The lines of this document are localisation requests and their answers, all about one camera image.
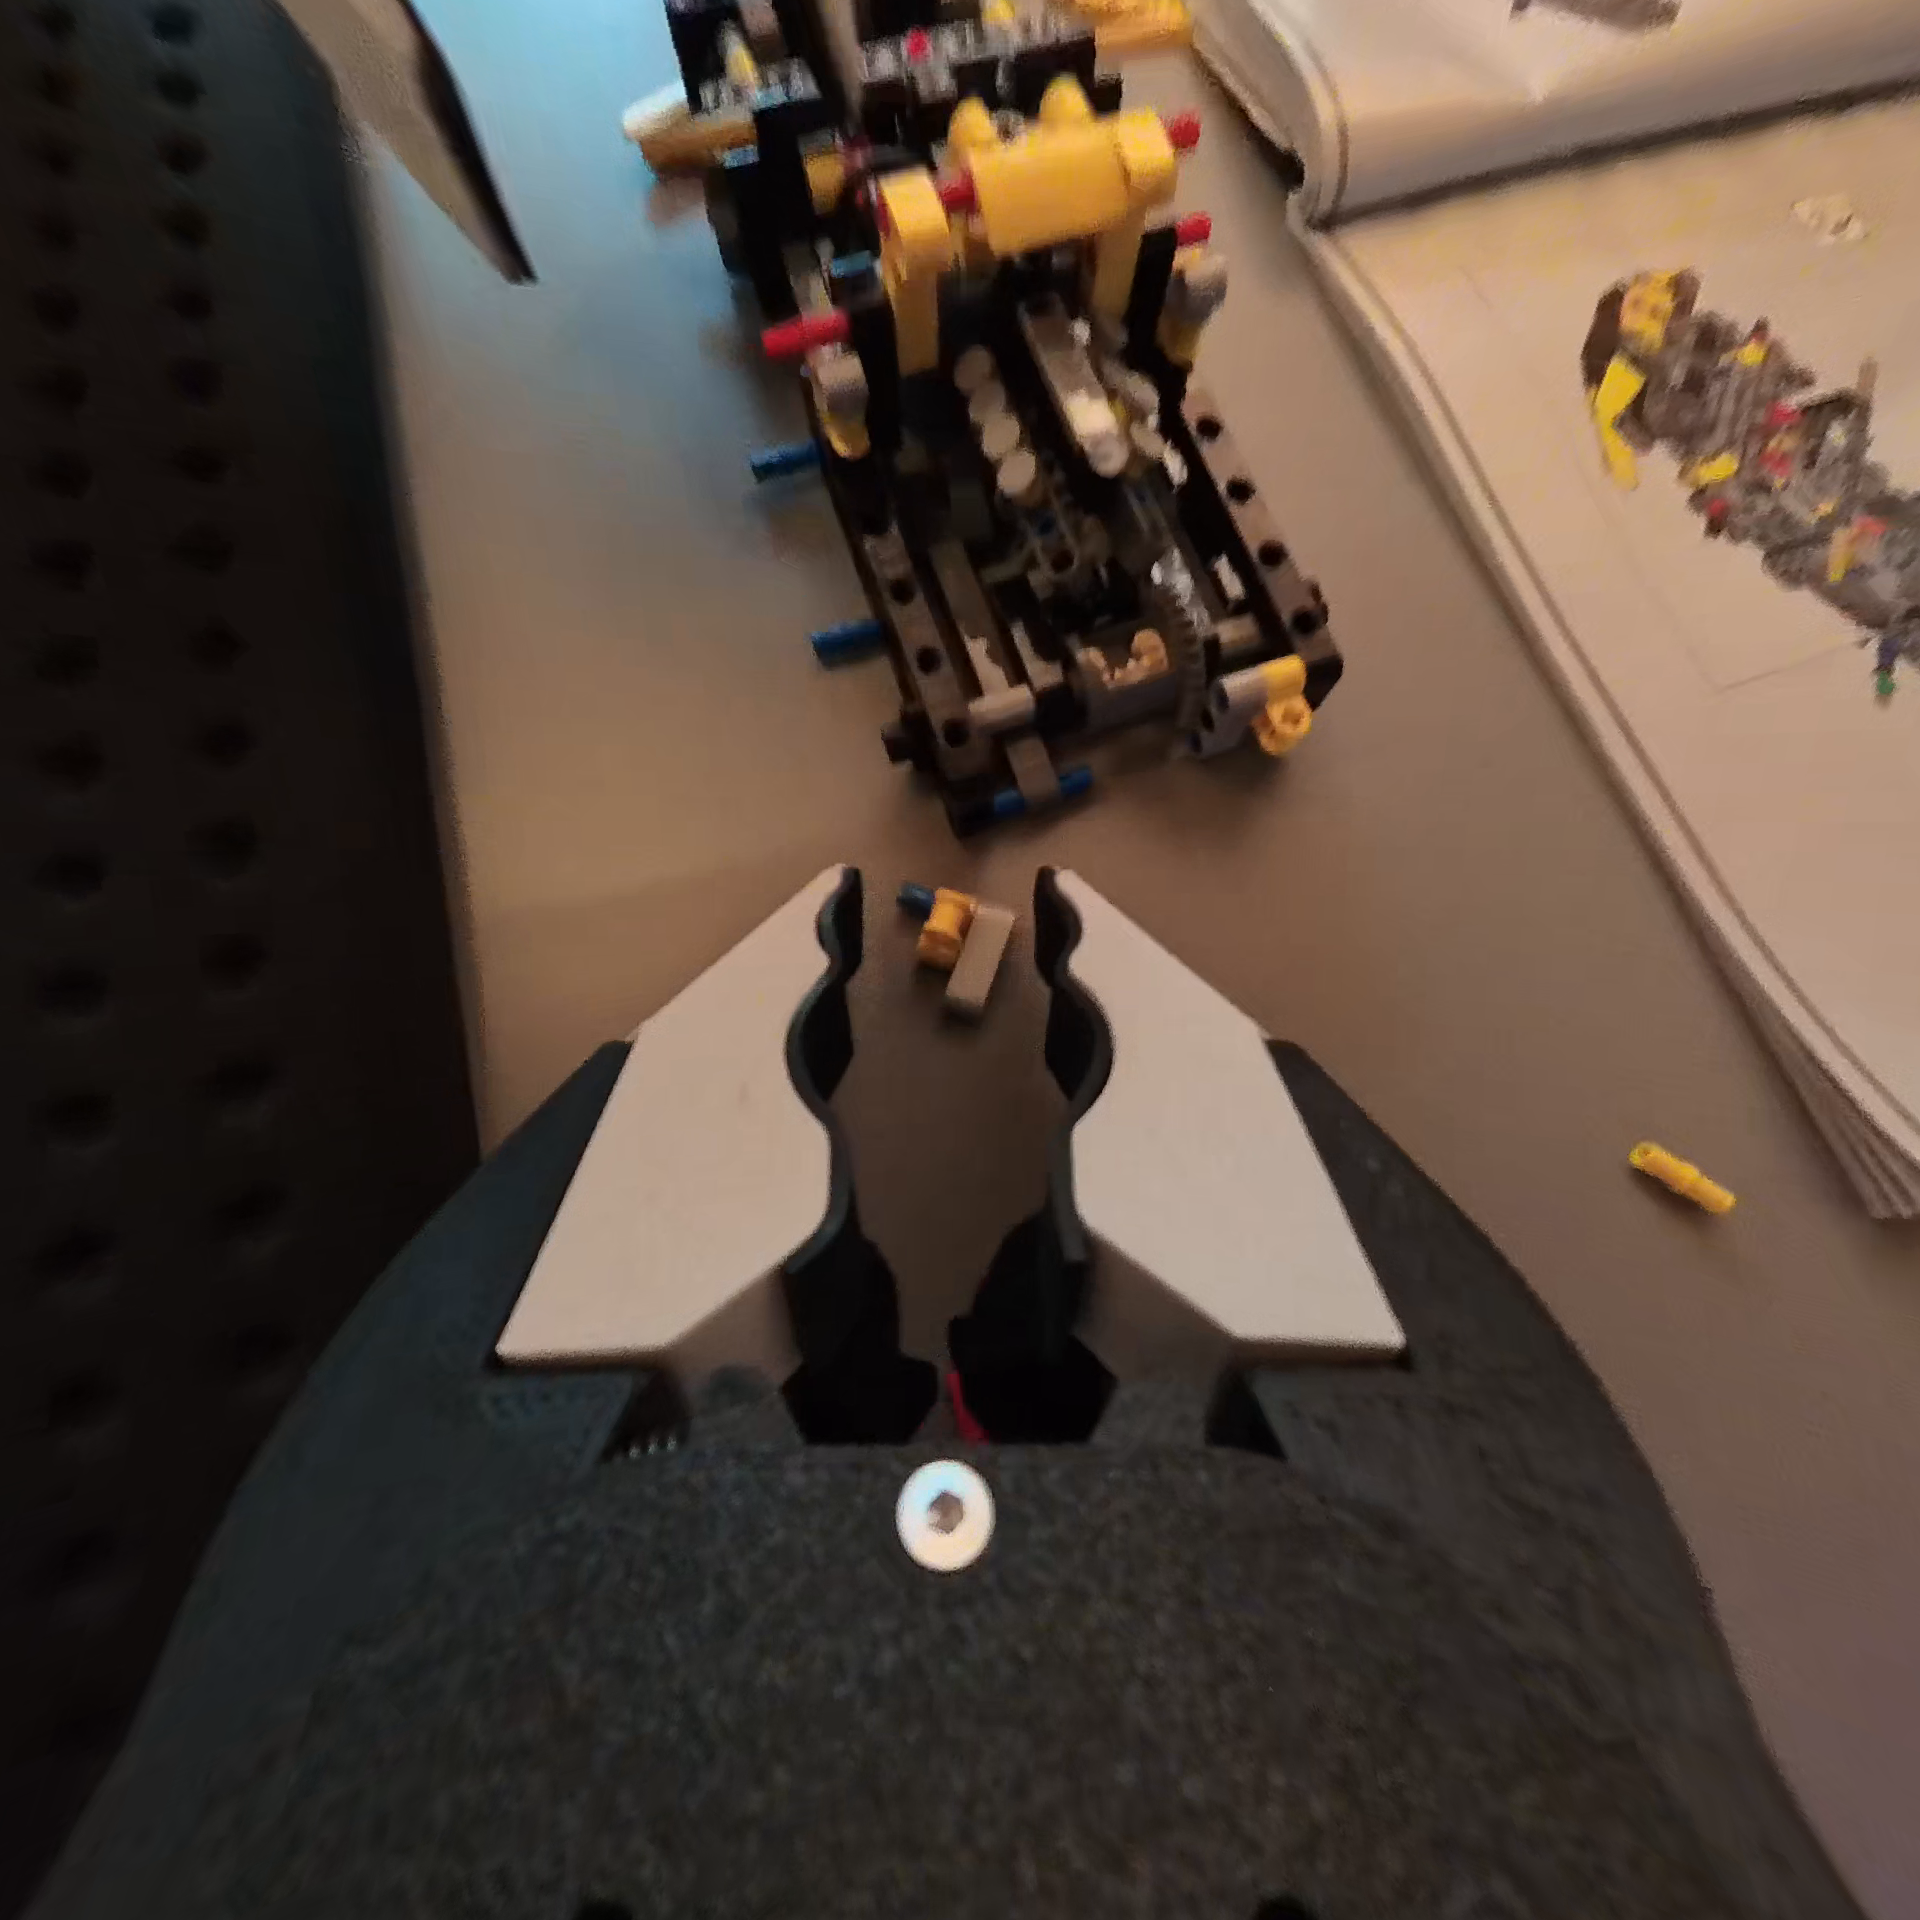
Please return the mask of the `black yellow lego car chassis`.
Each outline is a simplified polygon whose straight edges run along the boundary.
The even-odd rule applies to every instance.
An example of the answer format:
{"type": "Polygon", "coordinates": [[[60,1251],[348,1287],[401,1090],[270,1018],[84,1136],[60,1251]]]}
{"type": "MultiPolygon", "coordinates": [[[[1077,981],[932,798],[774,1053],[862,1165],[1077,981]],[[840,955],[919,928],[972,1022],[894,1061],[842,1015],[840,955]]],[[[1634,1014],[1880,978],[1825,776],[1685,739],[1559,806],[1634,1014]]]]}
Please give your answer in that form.
{"type": "Polygon", "coordinates": [[[1199,123],[1121,98],[1068,5],[662,5],[678,96],[626,137],[696,178],[884,651],[888,762],[985,833],[1121,730],[1278,759],[1341,674],[1327,601],[1192,385],[1230,277],[1180,208],[1199,123]]]}

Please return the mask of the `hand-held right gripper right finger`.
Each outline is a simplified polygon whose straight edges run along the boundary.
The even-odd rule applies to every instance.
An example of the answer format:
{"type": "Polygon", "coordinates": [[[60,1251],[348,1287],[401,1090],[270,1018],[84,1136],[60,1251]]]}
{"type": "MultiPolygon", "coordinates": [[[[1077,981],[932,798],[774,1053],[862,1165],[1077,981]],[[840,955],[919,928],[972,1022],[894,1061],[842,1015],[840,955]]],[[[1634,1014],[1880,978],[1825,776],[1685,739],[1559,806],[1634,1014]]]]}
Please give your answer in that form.
{"type": "Polygon", "coordinates": [[[948,1325],[997,1445],[1090,1441],[1119,1386],[1399,1366],[1408,1335],[1256,1021],[1080,873],[1034,881],[1039,1202],[948,1325]]]}

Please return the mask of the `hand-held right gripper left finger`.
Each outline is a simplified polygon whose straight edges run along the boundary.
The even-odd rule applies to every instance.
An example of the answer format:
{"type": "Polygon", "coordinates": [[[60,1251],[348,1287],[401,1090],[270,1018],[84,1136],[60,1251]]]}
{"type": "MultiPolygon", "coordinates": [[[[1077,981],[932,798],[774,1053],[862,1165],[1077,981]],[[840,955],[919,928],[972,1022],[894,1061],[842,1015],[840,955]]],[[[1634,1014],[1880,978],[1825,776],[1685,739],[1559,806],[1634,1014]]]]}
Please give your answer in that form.
{"type": "Polygon", "coordinates": [[[863,890],[828,867],[631,1033],[495,1363],[777,1386],[820,1445],[901,1445],[938,1394],[832,1111],[863,890]]]}

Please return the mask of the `open lego instruction booklet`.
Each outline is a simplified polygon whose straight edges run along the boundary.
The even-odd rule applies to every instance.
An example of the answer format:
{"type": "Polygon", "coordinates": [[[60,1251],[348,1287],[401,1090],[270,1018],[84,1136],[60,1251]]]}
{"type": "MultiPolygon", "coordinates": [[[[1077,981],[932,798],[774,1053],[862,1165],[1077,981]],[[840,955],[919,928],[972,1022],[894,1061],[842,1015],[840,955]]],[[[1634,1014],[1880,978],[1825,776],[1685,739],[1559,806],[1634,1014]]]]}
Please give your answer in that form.
{"type": "Polygon", "coordinates": [[[1917,1165],[1917,8],[1196,5],[1874,1219],[1917,1165]]]}

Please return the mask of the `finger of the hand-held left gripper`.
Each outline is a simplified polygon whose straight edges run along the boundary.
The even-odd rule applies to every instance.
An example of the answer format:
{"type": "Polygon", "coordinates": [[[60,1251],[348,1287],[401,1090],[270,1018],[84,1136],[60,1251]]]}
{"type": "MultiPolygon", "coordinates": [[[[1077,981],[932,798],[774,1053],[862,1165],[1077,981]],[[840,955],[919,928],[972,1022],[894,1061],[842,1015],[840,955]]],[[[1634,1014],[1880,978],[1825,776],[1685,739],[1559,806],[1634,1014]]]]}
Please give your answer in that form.
{"type": "Polygon", "coordinates": [[[508,285],[537,273],[501,200],[464,94],[413,2],[286,2],[349,120],[508,285]]]}

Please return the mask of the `small yellow grey lego connector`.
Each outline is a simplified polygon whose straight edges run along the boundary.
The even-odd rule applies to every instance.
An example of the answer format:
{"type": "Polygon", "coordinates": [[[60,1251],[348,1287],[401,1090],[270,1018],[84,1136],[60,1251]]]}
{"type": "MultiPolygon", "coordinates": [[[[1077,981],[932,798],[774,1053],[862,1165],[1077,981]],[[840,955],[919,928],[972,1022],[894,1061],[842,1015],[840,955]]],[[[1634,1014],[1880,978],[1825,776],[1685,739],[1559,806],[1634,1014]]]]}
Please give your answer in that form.
{"type": "Polygon", "coordinates": [[[943,1015],[976,1025],[985,1018],[1017,931],[1008,905],[945,886],[904,881],[896,890],[902,920],[914,925],[914,960],[943,981],[943,1015]]]}

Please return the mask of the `yellow lego pin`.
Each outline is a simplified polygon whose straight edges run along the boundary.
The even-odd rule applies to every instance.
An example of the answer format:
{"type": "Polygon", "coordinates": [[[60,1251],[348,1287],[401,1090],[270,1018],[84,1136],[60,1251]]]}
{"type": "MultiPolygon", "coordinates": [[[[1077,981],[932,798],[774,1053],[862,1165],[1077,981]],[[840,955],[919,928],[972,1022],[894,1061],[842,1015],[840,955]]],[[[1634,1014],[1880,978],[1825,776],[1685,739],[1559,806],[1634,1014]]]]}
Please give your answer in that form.
{"type": "Polygon", "coordinates": [[[1702,1168],[1658,1144],[1637,1142],[1630,1145],[1625,1160],[1640,1178],[1655,1182],[1708,1217],[1727,1217],[1737,1207],[1733,1189],[1725,1189],[1702,1168]]]}

